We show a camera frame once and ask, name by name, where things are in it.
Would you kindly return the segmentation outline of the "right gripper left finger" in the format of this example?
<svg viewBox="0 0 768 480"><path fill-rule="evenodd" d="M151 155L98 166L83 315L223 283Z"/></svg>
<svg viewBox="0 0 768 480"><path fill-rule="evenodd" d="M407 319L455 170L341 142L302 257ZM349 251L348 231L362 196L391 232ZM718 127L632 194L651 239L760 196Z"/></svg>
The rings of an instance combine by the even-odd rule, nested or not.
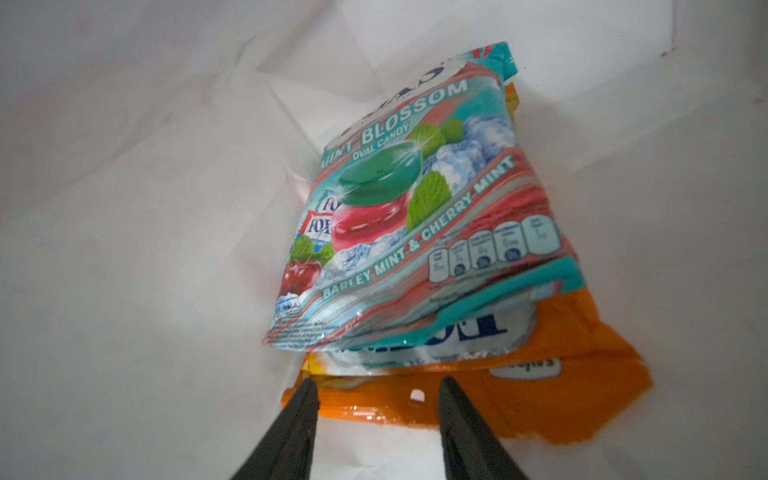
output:
<svg viewBox="0 0 768 480"><path fill-rule="evenodd" d="M231 479L309 479L319 409L317 385L307 378Z"/></svg>

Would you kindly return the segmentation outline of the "white cartoon paper bag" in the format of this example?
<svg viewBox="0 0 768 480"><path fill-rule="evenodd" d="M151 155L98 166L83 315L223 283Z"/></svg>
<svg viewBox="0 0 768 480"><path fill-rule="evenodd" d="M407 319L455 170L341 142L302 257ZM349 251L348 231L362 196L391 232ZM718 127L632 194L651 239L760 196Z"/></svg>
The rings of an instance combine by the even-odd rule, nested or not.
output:
<svg viewBox="0 0 768 480"><path fill-rule="evenodd" d="M767 475L763 1L5 1L1 475L226 479L323 147L498 41L520 143L653 388L535 479Z"/></svg>

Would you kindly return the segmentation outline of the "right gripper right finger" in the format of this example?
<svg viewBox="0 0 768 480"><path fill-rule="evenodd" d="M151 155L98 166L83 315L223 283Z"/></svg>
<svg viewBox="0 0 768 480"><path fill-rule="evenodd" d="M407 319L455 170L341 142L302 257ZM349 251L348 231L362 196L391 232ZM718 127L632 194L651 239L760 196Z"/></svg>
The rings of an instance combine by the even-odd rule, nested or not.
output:
<svg viewBox="0 0 768 480"><path fill-rule="evenodd" d="M441 380L438 418L447 479L528 479L453 377Z"/></svg>

